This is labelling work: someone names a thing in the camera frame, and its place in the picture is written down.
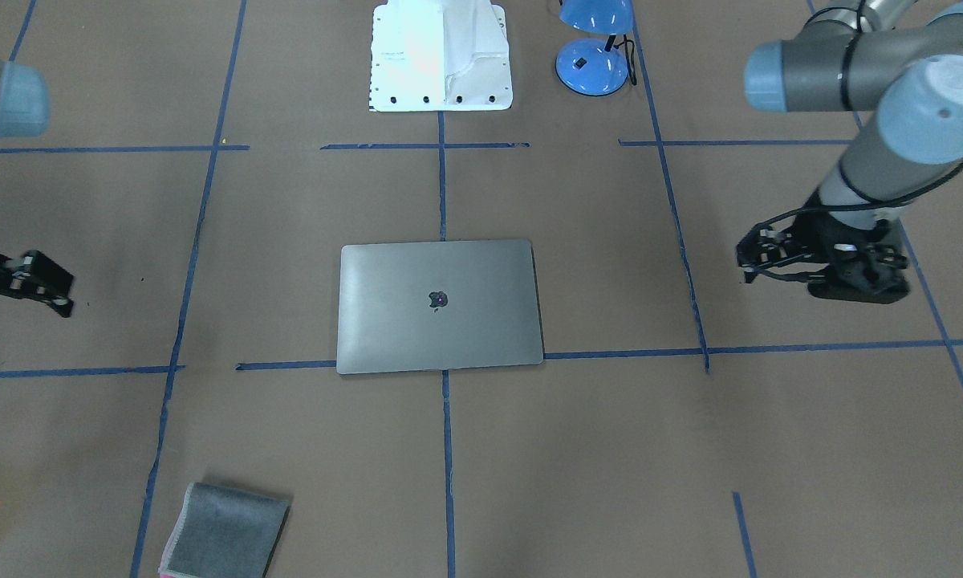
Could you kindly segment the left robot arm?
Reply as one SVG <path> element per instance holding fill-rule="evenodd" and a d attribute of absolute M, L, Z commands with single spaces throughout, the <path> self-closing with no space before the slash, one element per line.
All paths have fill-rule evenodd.
<path fill-rule="evenodd" d="M 963 1 L 911 29 L 908 1 L 833 1 L 797 36 L 754 48 L 746 101 L 771 112 L 870 113 L 805 204 L 750 227 L 743 282 L 803 285 L 816 299 L 890 304 L 908 295 L 896 228 L 963 171 Z"/>

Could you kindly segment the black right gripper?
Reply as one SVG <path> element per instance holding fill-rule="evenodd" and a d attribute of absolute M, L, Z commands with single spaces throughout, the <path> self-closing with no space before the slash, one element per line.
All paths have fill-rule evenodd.
<path fill-rule="evenodd" d="M 0 293 L 9 288 L 9 274 L 5 270 L 8 258 L 0 254 Z M 27 251 L 8 261 L 11 294 L 16 299 L 44 303 L 59 317 L 73 315 L 74 300 L 70 293 L 75 276 L 41 251 Z"/>

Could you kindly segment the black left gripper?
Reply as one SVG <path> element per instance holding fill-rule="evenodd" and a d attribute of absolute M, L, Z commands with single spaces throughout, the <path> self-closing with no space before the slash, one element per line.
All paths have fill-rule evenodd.
<path fill-rule="evenodd" d="M 736 245 L 736 263 L 742 268 L 743 282 L 759 278 L 783 283 L 805 284 L 816 299 L 890 304 L 904 299 L 910 285 L 904 271 L 904 256 L 895 221 L 871 218 L 871 228 L 851 227 L 827 211 L 802 216 L 802 241 L 790 228 L 774 230 L 754 227 Z M 798 263 L 825 263 L 820 271 L 778 273 L 771 268 Z"/>

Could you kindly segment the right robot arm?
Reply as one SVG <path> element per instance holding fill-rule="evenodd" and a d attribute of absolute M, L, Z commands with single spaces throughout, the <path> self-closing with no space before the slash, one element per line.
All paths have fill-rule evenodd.
<path fill-rule="evenodd" d="M 48 127 L 50 100 L 45 78 L 30 66 L 0 56 L 0 136 L 40 136 Z M 70 318 L 74 275 L 41 251 L 19 258 L 0 253 L 0 295 L 45 304 Z"/>

